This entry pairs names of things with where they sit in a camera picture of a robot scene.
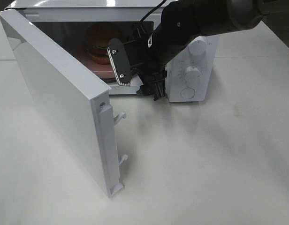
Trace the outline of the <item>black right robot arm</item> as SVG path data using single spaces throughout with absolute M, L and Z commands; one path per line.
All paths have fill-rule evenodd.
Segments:
M 165 66 L 199 36 L 250 30 L 262 19 L 256 0 L 178 0 L 161 13 L 157 28 L 148 32 L 140 20 L 128 39 L 127 55 L 139 59 L 134 69 L 142 81 L 138 91 L 154 100 L 166 96 Z

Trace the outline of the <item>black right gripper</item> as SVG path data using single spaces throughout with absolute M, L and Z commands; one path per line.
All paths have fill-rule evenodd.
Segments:
M 161 22 L 150 33 L 143 22 L 135 24 L 124 47 L 131 74 L 138 74 L 143 82 L 139 89 L 142 96 L 154 95 L 154 101 L 167 97 L 165 65 L 197 35 L 194 22 Z

